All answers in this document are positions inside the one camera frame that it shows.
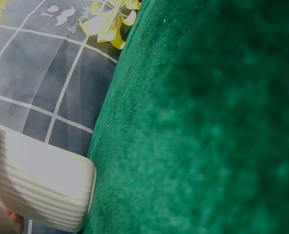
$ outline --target pillow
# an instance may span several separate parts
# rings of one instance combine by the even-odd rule
[[[91,17],[90,5],[11,0],[0,23],[1,124],[82,156],[120,54],[80,28],[79,21]],[[24,233],[64,233],[28,223]]]

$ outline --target gray plaid fabric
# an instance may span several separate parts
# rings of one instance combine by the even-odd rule
[[[9,0],[0,24],[1,123],[83,156],[120,53],[83,33],[90,5]],[[25,221],[24,234],[65,233]]]

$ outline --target white grid lines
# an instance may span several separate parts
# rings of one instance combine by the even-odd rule
[[[16,27],[11,27],[11,26],[5,26],[5,25],[1,25],[0,24],[0,28],[4,28],[4,29],[8,29],[8,30],[13,30],[15,32],[26,32],[26,33],[32,33],[32,34],[36,34],[36,35],[40,35],[40,36],[44,36],[44,37],[49,37],[49,38],[57,38],[57,39],[62,39],[62,40],[67,40],[68,42],[71,42],[71,43],[74,43],[74,44],[77,44],[77,45],[83,45],[84,42],[80,42],[78,40],[73,40],[73,39],[70,39],[70,38],[67,38],[67,37],[64,37],[64,36],[59,36],[59,35],[55,35],[55,34],[49,34],[49,33],[43,33],[43,32],[38,32],[38,31],[35,31],[35,30],[29,30],[29,29],[23,29],[23,28],[16,28]],[[90,50],[93,50],[93,51],[96,51],[97,53],[103,55],[104,57],[108,58],[109,60],[113,61],[114,63],[117,63],[117,60],[113,57],[111,57],[110,55],[104,53],[103,51],[97,49],[97,48],[94,48],[90,45],[87,45],[86,43],[84,44],[84,46]]]
[[[19,28],[14,32],[14,34],[12,35],[12,37],[8,40],[8,42],[4,45],[4,47],[2,48],[2,50],[0,51],[0,58],[1,58],[1,56],[2,56],[2,54],[3,54],[3,52],[6,50],[6,48],[8,47],[8,45],[11,43],[11,41],[13,40],[13,38],[19,33],[19,29],[21,29],[23,26],[24,26],[24,24],[27,22],[27,20],[30,18],[30,16],[32,15],[32,14],[34,14],[40,7],[41,7],[41,5],[43,5],[44,4],[44,2],[46,2],[47,0],[42,0],[36,7],[35,7],[35,9],[31,12],[31,13],[29,13],[28,15],[27,15],[27,17],[23,20],[23,22],[21,23],[21,25],[19,26]]]
[[[89,36],[86,36],[86,38],[85,38],[85,40],[84,40],[84,43],[87,42],[88,38],[89,38]],[[56,118],[57,118],[57,116],[58,116],[58,111],[59,111],[59,109],[60,109],[60,105],[61,105],[61,103],[62,103],[64,94],[65,94],[65,92],[66,92],[67,86],[68,86],[68,84],[69,84],[69,82],[70,82],[70,80],[71,80],[72,74],[73,74],[73,72],[74,72],[74,70],[75,70],[75,67],[76,67],[76,65],[77,65],[77,62],[78,62],[78,60],[79,60],[79,58],[80,58],[80,55],[81,55],[84,47],[85,47],[84,44],[80,47],[80,49],[79,49],[79,51],[78,51],[78,53],[77,53],[77,55],[76,55],[76,58],[75,58],[75,60],[74,60],[74,62],[73,62],[73,64],[72,64],[71,70],[70,70],[70,72],[69,72],[69,74],[68,74],[68,76],[67,76],[67,78],[66,78],[66,81],[65,81],[64,86],[63,86],[63,88],[62,88],[62,91],[61,91],[61,93],[60,93],[60,96],[59,96],[59,98],[58,98],[58,102],[57,102],[57,104],[56,104],[55,111],[53,112],[53,116],[52,116],[52,119],[51,119],[51,122],[50,122],[50,125],[49,125],[49,129],[48,129],[48,132],[47,132],[47,136],[46,136],[46,139],[45,139],[45,143],[49,143],[49,140],[50,140],[50,137],[51,137],[51,133],[52,133],[52,129],[53,129],[53,126],[54,126],[54,124],[55,124]]]
[[[12,103],[12,104],[15,104],[15,105],[18,105],[18,106],[22,106],[22,107],[25,107],[25,108],[28,108],[28,109],[32,109],[32,110],[38,111],[38,112],[43,113],[43,114],[45,114],[47,116],[50,116],[50,117],[53,116],[52,112],[44,110],[44,109],[42,109],[40,107],[34,106],[34,105],[26,103],[26,102],[14,100],[14,99],[11,99],[11,98],[8,98],[8,97],[4,97],[4,96],[1,96],[1,95],[0,95],[0,100],[1,101],[5,101],[5,102],[9,102],[9,103]],[[73,122],[71,120],[68,120],[68,119],[66,119],[64,117],[57,116],[57,119],[62,121],[62,122],[65,122],[65,123],[67,123],[69,125],[72,125],[72,126],[75,126],[77,128],[80,128],[80,129],[82,129],[82,130],[84,130],[86,132],[89,132],[91,134],[94,132],[92,129],[87,128],[87,127],[85,127],[85,126],[83,126],[83,125],[81,125],[79,123],[76,123],[76,122]]]

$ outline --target gray fabric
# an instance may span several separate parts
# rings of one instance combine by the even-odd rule
[[[120,54],[79,27],[79,19],[93,17],[91,3],[11,0],[0,24],[1,124],[83,156]],[[36,222],[30,228],[66,233]]]

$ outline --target ribbed ceramic surface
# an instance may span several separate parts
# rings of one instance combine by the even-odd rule
[[[0,205],[68,232],[85,224],[96,168],[91,160],[1,127]]]

